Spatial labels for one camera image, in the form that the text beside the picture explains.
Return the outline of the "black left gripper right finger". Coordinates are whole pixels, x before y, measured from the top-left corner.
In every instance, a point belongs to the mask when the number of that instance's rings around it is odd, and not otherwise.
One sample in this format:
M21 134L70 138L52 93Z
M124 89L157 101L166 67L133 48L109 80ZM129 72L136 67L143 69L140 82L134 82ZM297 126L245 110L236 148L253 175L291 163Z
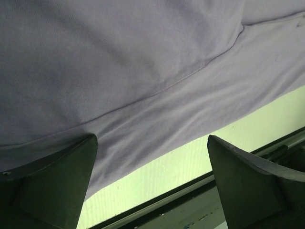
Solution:
M303 229L305 173L208 137L208 153L230 229Z

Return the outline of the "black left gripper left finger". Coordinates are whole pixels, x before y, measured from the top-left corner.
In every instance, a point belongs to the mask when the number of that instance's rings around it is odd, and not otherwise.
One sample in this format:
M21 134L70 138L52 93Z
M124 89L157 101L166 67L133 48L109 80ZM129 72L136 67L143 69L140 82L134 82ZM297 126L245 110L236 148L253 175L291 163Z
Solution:
M44 158L0 173L2 229L75 229L98 140L95 135Z

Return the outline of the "lavender t shirt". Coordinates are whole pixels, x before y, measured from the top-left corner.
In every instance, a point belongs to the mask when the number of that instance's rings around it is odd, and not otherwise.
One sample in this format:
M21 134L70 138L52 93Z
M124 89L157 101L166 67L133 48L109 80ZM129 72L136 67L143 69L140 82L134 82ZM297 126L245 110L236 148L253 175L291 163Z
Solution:
M3 0L0 168L94 134L90 197L304 84L302 0Z

